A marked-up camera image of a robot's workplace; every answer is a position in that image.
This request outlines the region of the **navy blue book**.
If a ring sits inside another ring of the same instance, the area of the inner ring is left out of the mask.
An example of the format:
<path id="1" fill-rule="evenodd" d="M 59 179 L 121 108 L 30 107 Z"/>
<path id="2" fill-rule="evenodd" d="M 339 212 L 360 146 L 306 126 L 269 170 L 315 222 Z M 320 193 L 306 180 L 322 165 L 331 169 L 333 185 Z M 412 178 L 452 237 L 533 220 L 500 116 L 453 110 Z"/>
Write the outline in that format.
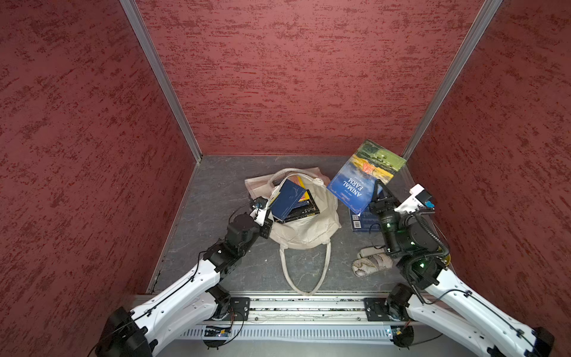
<path id="1" fill-rule="evenodd" d="M 304 190 L 294 183 L 293 178 L 294 176 L 291 176 L 283 182 L 281 189 L 270 206 L 273 217 L 282 222 L 284 222 L 293 208 L 302 205 L 299 199 L 303 195 Z"/>
<path id="2" fill-rule="evenodd" d="M 370 211 L 364 211 L 361 214 L 356 214 L 350 211 L 349 218 L 351 221 L 352 231 L 355 233 L 380 232 L 382 228 L 380 226 L 379 216 L 371 213 Z"/>

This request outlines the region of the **beige canvas tote bag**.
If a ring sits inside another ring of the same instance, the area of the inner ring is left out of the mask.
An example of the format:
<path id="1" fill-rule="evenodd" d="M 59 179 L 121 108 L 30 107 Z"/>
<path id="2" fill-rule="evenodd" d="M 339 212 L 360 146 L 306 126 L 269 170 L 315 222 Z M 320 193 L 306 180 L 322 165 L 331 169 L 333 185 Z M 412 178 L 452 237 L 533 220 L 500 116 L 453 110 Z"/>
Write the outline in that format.
<path id="1" fill-rule="evenodd" d="M 253 199 L 259 196 L 273 199 L 277 197 L 284 182 L 294 177 L 300 178 L 305 188 L 309 190 L 320 213 L 290 223 L 274 221 L 269 238 L 280 245 L 280 261 L 288 285 L 301 296 L 312 296 L 321 288 L 327 276 L 332 255 L 331 238 L 341 228 L 337 213 L 338 199 L 327 188 L 331 179 L 322 174 L 318 167 L 306 169 L 290 167 L 273 174 L 247 178 L 245 187 Z M 319 245 L 326 247 L 324 267 L 321 269 L 321 276 L 316 286 L 311 291 L 305 292 L 297 288 L 288 273 L 286 250 L 306 251 Z"/>

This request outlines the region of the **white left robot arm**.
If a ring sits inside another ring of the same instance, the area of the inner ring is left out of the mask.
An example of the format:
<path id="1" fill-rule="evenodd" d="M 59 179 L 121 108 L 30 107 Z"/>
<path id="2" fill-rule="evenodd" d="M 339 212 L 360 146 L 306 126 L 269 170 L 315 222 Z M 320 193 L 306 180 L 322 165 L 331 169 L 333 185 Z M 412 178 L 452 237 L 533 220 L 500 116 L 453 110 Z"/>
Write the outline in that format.
<path id="1" fill-rule="evenodd" d="M 120 307 L 108 317 L 93 356 L 157 356 L 186 329 L 212 317 L 224 317 L 230 295 L 219 284 L 258 238 L 269 238 L 274 221 L 266 212 L 240 214 L 219 239 L 199 254 L 182 278 L 131 310 Z"/>

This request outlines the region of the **yellow spine book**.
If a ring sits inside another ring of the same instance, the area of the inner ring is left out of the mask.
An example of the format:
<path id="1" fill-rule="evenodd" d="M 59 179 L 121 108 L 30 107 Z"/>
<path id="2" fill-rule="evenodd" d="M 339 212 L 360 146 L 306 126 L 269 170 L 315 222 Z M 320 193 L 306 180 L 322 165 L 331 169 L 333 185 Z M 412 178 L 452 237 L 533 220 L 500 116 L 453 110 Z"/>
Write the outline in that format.
<path id="1" fill-rule="evenodd" d="M 306 202 L 309 199 L 309 194 L 307 193 L 303 179 L 300 176 L 294 176 L 293 181 L 304 190 L 303 195 L 299 199 L 299 202 Z"/>

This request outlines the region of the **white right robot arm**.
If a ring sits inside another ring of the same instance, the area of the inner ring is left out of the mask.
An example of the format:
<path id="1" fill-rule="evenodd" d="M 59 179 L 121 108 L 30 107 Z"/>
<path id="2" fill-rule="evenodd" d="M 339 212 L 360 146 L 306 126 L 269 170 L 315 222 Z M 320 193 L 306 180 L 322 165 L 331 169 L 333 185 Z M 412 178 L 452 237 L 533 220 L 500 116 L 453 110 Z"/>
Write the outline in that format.
<path id="1" fill-rule="evenodd" d="M 385 311 L 394 321 L 417 321 L 464 345 L 479 356 L 548 356 L 555 338 L 543 327 L 530 327 L 509 316 L 467 286 L 447 266 L 447 245 L 425 216 L 434 213 L 428 199 L 412 212 L 389 196 L 375 198 L 388 257 L 406 282 L 393 288 Z"/>

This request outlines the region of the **Animal Farm book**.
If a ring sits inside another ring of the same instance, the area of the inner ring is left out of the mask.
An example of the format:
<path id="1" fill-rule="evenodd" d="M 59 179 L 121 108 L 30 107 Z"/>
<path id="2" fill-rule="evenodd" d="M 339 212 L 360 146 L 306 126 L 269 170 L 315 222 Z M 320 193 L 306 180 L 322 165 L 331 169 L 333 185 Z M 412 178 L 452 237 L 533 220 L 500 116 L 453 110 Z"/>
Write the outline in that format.
<path id="1" fill-rule="evenodd" d="M 366 140 L 347 160 L 327 189 L 354 214 L 361 214 L 373 200 L 378 180 L 387 184 L 406 164 L 390 150 Z"/>

